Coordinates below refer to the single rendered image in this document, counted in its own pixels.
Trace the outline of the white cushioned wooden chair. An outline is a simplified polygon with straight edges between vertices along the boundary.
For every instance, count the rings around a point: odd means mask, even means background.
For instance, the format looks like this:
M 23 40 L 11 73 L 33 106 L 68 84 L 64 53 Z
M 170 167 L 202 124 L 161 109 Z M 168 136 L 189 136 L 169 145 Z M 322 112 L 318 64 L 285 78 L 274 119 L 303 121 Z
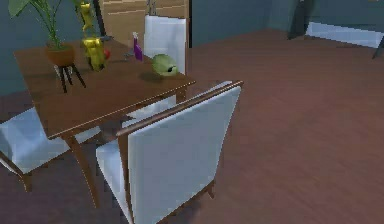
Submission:
M 164 224 L 190 201 L 214 197 L 223 142 L 243 83 L 226 81 L 126 126 L 96 158 L 129 224 Z
M 178 71 L 185 73 L 187 20 L 180 18 L 145 16 L 144 54 L 153 58 L 167 54 L 175 60 Z
M 35 108 L 28 109 L 0 124 L 0 163 L 31 191 L 31 172 L 70 150 L 57 137 L 49 140 Z

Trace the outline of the purple spray bottle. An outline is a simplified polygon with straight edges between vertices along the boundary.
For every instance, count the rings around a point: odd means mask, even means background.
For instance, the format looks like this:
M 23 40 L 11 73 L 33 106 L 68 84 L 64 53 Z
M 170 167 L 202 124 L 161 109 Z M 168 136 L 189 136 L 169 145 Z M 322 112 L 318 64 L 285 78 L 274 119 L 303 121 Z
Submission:
M 132 35 L 133 35 L 133 50 L 134 50 L 135 58 L 139 61 L 142 61 L 143 60 L 143 52 L 142 52 L 141 47 L 139 46 L 138 33 L 133 32 Z

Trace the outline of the brown wooden dining table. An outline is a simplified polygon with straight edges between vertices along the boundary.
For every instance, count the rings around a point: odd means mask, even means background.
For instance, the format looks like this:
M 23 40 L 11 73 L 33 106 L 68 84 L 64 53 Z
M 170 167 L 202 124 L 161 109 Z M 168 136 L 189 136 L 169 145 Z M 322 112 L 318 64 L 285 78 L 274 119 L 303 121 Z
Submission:
M 17 50 L 14 56 L 46 136 L 60 137 L 68 144 L 93 204 L 98 207 L 93 175 L 75 135 L 172 95 L 182 101 L 187 87 L 195 80 L 183 74 L 158 78 L 149 58 L 143 62 L 126 60 L 124 53 L 128 47 L 115 40 L 105 43 L 111 56 L 106 68 L 96 72 L 89 68 L 80 43 L 74 42 L 73 46 L 75 65 L 82 78 L 75 79 L 66 90 L 62 89 L 42 47 Z

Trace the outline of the light wooden door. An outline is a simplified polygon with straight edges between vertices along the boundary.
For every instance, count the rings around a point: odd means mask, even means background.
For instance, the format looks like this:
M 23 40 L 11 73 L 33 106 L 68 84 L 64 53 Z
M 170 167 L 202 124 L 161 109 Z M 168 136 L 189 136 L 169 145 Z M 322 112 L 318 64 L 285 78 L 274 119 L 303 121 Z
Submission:
M 190 0 L 99 0 L 106 34 L 131 46 L 132 33 L 139 34 L 143 45 L 144 19 L 147 14 L 188 18 Z

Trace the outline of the yellow statue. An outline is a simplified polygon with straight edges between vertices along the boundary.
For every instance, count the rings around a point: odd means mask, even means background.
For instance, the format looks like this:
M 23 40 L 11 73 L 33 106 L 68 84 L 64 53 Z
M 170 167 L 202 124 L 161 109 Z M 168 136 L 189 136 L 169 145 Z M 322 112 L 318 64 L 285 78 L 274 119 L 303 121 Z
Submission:
M 96 35 L 93 26 L 93 16 L 91 12 L 91 4 L 86 1 L 80 3 L 80 14 L 83 19 L 82 31 L 84 38 L 82 44 L 85 48 L 85 55 L 94 71 L 101 71 L 105 68 L 105 54 L 103 42 Z

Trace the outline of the green house plant brown pot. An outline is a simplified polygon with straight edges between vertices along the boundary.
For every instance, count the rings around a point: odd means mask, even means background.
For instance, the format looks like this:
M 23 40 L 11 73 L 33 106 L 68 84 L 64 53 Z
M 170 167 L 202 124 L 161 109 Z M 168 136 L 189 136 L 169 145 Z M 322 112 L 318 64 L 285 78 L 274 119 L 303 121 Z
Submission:
M 24 9 L 30 5 L 36 12 L 36 20 L 47 31 L 48 39 L 44 48 L 47 59 L 57 67 L 61 85 L 64 92 L 67 92 L 66 82 L 73 84 L 69 69 L 77 76 L 83 87 L 86 84 L 75 65 L 74 47 L 61 40 L 57 31 L 57 12 L 62 0 L 55 0 L 51 6 L 49 0 L 8 0 L 8 13 L 13 19 L 21 15 Z

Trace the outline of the white bench seat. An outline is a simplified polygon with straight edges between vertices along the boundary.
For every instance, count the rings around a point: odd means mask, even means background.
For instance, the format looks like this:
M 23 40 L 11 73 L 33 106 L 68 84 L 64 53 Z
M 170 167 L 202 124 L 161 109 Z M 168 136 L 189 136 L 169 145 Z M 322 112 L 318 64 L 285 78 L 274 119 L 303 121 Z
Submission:
M 355 29 L 350 27 L 310 22 L 306 31 L 308 36 L 324 38 L 349 44 L 377 48 L 384 33 Z

